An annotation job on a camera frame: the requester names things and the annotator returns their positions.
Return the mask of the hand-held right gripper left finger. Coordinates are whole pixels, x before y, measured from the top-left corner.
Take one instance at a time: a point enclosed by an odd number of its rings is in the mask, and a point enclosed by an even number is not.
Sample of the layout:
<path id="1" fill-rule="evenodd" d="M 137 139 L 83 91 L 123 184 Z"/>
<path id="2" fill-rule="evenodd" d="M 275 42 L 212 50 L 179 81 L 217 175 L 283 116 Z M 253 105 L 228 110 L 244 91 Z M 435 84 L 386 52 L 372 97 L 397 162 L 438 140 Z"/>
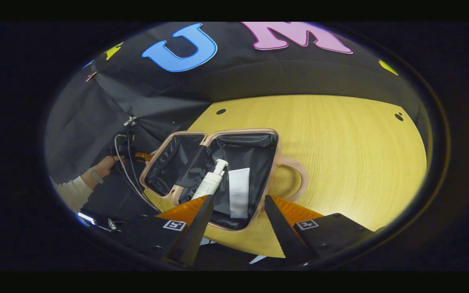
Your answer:
<path id="1" fill-rule="evenodd" d="M 213 213 L 205 195 L 155 216 L 141 215 L 112 232 L 112 239 L 149 261 L 191 267 Z"/>

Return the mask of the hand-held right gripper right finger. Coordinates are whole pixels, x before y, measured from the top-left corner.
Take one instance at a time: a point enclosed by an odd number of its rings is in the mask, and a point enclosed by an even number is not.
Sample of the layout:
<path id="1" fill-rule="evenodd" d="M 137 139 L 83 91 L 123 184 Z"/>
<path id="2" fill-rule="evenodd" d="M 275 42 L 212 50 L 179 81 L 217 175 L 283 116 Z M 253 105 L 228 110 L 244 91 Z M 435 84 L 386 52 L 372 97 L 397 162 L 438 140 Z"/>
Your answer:
<path id="1" fill-rule="evenodd" d="M 264 208 L 291 265 L 334 262 L 375 235 L 341 213 L 322 215 L 273 195 L 266 195 Z"/>

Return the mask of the white pump bottle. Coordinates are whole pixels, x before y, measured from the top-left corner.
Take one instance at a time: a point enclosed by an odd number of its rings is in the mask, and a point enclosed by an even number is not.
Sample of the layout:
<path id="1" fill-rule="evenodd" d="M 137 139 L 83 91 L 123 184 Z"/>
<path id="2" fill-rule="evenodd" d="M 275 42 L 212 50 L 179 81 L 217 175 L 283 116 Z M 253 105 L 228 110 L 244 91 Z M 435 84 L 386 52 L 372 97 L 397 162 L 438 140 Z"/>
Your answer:
<path id="1" fill-rule="evenodd" d="M 197 191 L 194 193 L 191 200 L 201 198 L 205 195 L 214 195 L 218 189 L 220 183 L 223 180 L 225 171 L 224 169 L 229 165 L 229 163 L 223 159 L 217 159 L 215 161 L 215 166 L 213 171 L 206 173 L 201 184 L 197 188 Z"/>

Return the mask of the white squeeze tube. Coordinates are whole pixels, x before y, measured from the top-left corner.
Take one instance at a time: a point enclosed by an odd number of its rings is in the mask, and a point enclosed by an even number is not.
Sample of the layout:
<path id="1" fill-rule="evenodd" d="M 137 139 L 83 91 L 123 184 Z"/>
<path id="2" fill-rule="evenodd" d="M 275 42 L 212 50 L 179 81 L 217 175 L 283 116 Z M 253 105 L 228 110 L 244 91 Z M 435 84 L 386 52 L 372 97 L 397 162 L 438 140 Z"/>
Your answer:
<path id="1" fill-rule="evenodd" d="M 230 217 L 247 219 L 249 217 L 250 168 L 229 171 L 228 178 Z"/>

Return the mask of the pink suitcase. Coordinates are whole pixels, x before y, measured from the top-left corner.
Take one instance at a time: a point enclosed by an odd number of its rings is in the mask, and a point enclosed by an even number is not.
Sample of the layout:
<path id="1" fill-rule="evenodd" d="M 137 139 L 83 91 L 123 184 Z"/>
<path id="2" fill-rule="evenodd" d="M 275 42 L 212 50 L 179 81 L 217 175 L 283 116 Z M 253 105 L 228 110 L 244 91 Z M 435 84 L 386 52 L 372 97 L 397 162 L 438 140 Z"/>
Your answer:
<path id="1" fill-rule="evenodd" d="M 301 185 L 288 198 L 295 202 L 307 190 L 309 179 L 305 168 L 296 160 L 281 154 L 281 138 L 273 129 L 237 129 L 214 132 L 178 131 L 172 133 L 146 163 L 139 180 L 145 189 L 174 206 L 191 200 L 206 174 L 213 171 L 216 160 L 227 161 L 225 171 L 249 169 L 249 206 L 245 218 L 230 214 L 229 185 L 233 179 L 224 174 L 213 196 L 214 208 L 210 226 L 240 232 L 250 226 L 264 211 L 272 175 L 279 166 L 288 166 L 301 176 Z"/>

